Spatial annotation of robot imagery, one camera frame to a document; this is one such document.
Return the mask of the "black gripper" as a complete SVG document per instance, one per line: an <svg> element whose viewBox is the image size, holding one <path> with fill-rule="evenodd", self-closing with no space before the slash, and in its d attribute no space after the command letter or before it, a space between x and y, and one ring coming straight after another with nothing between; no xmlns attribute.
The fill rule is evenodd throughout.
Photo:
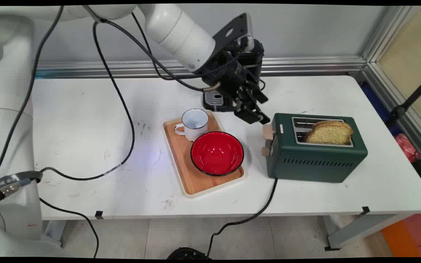
<svg viewBox="0 0 421 263"><path fill-rule="evenodd" d="M206 62L206 84L208 91L219 92L235 103L234 115L248 124L270 122L252 99L266 103L267 98L257 83L252 82L246 65L250 52L223 50Z"/></svg>

